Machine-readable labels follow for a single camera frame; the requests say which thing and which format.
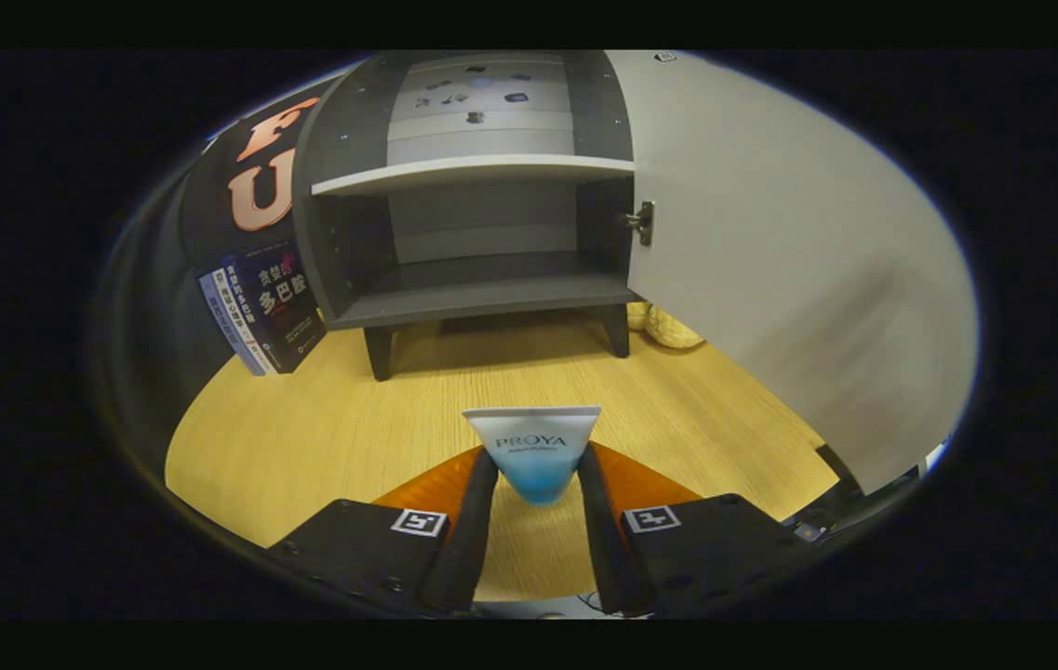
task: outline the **yellow cushion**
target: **yellow cushion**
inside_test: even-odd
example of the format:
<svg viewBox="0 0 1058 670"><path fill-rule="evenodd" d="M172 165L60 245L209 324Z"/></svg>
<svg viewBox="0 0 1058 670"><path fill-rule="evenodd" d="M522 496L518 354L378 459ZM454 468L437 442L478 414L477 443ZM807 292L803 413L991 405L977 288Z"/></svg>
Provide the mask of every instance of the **yellow cushion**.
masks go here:
<svg viewBox="0 0 1058 670"><path fill-rule="evenodd" d="M669 316L669 313L657 308L657 305L649 308L649 319L644 330L647 330L657 343L675 349L685 349L703 343L698 332L690 330L677 319Z"/></svg>

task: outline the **cabinet door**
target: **cabinet door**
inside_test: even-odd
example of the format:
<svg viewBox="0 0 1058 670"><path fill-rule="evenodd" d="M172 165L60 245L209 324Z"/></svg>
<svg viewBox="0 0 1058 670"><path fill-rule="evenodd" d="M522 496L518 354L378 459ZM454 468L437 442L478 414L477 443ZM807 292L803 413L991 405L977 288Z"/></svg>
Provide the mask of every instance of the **cabinet door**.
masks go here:
<svg viewBox="0 0 1058 670"><path fill-rule="evenodd" d="M975 291L930 199L856 133L692 54L608 51L636 205L630 288L797 412L864 492L954 429L975 377Z"/></svg>

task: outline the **book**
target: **book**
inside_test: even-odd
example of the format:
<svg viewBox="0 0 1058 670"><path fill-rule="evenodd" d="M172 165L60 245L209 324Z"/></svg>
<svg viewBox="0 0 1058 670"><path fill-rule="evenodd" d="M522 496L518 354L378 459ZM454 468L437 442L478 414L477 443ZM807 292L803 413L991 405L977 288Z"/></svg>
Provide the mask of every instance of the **book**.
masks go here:
<svg viewBox="0 0 1058 670"><path fill-rule="evenodd" d="M249 351L247 344L243 344L243 340L239 339L239 331L236 330L235 324L231 323L226 310L223 309L222 296L220 296L219 290L214 284L214 272L202 275L201 278L198 278L197 283L202 288L205 304L211 309L211 313L214 314L215 323L219 324L219 330L226 337L227 343L231 344L231 348L234 349L235 354L239 356L239 360L242 360L243 364L255 376L258 377L264 374L264 369L260 367L259 362Z"/></svg>
<svg viewBox="0 0 1058 670"><path fill-rule="evenodd" d="M234 296L231 319L235 321L238 310L239 323L249 332L240 332L240 338L247 343L251 336L249 349L256 344L266 370L294 373L326 334L296 245L280 240L227 255L222 271Z"/></svg>

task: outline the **gray cabinet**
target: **gray cabinet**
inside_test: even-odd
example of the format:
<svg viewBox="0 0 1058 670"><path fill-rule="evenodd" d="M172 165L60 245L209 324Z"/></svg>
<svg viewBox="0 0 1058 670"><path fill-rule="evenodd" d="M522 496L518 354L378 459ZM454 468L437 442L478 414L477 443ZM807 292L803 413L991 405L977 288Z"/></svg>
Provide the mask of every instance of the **gray cabinet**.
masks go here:
<svg viewBox="0 0 1058 670"><path fill-rule="evenodd" d="M377 379L394 327L477 314L592 310L630 355L631 131L604 52L376 56L298 145L311 286Z"/></svg>

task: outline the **black poster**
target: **black poster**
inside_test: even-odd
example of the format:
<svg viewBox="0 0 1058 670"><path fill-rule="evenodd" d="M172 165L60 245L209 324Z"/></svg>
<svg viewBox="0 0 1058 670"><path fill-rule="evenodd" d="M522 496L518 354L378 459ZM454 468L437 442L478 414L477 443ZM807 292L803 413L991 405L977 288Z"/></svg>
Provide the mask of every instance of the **black poster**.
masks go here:
<svg viewBox="0 0 1058 670"><path fill-rule="evenodd" d="M240 120L198 160L182 204L182 245L198 270L213 270L227 254L294 237L291 168L297 138L334 82L312 85Z"/></svg>

